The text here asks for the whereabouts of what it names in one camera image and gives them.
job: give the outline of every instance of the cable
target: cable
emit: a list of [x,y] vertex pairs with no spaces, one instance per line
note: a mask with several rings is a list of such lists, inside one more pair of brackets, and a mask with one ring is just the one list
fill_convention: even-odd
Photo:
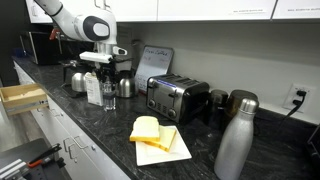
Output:
[[299,90],[297,91],[297,95],[298,96],[302,96],[302,100],[299,101],[299,100],[293,100],[293,104],[296,105],[296,107],[294,107],[285,117],[283,117],[280,121],[280,124],[278,126],[278,130],[276,131],[275,134],[278,134],[279,133],[279,130],[281,129],[283,123],[285,122],[286,119],[288,119],[292,114],[294,114],[295,112],[298,111],[298,109],[302,106],[305,98],[306,98],[306,95],[307,95],[307,92],[306,91],[303,91],[303,90]]

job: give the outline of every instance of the bread slice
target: bread slice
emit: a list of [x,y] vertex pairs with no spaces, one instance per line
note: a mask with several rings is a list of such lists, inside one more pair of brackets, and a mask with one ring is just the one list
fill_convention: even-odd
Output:
[[160,142],[157,141],[145,141],[144,143],[154,146],[157,148],[160,148],[166,152],[170,151],[170,147],[172,144],[172,141],[174,139],[174,136],[176,135],[176,130],[167,128],[164,126],[160,126]]
[[159,122],[152,116],[140,116],[133,123],[130,141],[160,141]]

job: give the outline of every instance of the black granite countertop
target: black granite countertop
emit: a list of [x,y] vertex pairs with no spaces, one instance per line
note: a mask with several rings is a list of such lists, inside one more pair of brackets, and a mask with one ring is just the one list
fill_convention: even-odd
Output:
[[[89,104],[86,97],[73,99],[60,87],[62,66],[38,66],[28,59],[13,58],[21,68],[87,133],[87,135],[132,179],[218,179],[214,162],[222,138],[201,120],[180,126],[148,109],[146,97],[117,99],[117,109],[106,113]],[[135,143],[129,142],[133,122],[142,115],[155,116],[161,125],[177,126],[192,159],[137,166]],[[290,120],[277,136],[274,130],[281,115],[259,110],[255,122],[260,136],[253,144],[240,179],[316,179],[304,154],[304,144],[315,126]]]

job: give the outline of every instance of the toaster lever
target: toaster lever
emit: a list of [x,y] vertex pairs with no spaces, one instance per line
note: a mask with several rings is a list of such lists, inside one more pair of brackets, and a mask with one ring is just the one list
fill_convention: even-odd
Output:
[[178,97],[178,94],[176,94],[176,92],[170,93],[169,97],[176,98],[176,97]]

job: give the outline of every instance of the white wall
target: white wall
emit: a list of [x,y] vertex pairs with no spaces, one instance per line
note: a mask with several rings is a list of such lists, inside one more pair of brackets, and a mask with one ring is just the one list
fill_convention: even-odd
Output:
[[293,82],[316,87],[306,112],[293,117],[320,123],[320,24],[131,26],[133,37],[145,44],[174,49],[173,73],[206,81],[212,89],[228,93],[234,89],[254,92],[265,109],[287,114],[282,105]]

